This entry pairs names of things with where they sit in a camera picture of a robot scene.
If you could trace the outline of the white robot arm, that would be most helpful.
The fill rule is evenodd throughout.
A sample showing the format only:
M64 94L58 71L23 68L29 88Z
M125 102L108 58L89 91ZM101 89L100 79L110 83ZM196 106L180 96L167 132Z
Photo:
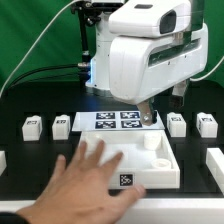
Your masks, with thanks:
M177 107L208 54L205 0L90 0L97 10L96 54L87 90L135 105L152 125L153 97L169 88Z

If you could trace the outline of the bare human hand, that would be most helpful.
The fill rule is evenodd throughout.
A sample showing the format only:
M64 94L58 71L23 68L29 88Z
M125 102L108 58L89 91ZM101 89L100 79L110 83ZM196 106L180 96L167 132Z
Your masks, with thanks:
M53 175L36 202L17 211L30 224L115 224L145 195L141 185L116 196L108 193L111 176L122 159L120 153L100 164L104 143L86 156L82 142L71 162L59 156Z

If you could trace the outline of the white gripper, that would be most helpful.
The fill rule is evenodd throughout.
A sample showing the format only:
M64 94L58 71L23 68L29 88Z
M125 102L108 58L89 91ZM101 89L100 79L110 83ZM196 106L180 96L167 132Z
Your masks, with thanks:
M110 91L120 101L138 104L143 125L157 122L147 99L173 86L170 106L181 108L187 79L204 70L208 28L203 15L204 0L128 0L109 17L115 35Z

